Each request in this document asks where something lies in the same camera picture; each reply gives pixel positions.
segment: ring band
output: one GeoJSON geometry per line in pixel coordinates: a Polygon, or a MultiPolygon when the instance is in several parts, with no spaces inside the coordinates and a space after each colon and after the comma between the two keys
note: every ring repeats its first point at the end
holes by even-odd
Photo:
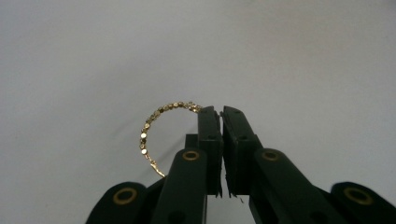
{"type": "Polygon", "coordinates": [[[143,125],[141,134],[140,134],[140,146],[139,146],[140,152],[143,154],[143,156],[145,156],[146,160],[149,161],[149,163],[150,163],[151,167],[154,169],[154,171],[161,177],[165,177],[165,175],[158,168],[157,162],[150,157],[149,151],[147,149],[148,131],[151,128],[151,123],[154,120],[156,120],[161,115],[161,113],[163,113],[165,111],[170,111],[170,110],[173,110],[176,108],[188,109],[194,113],[199,113],[200,110],[202,109],[202,107],[200,105],[197,105],[193,102],[188,102],[188,103],[175,102],[172,104],[160,106],[156,111],[154,111],[154,113],[152,113],[152,115],[150,117],[148,117],[148,119],[146,119],[146,123],[143,125]]]}

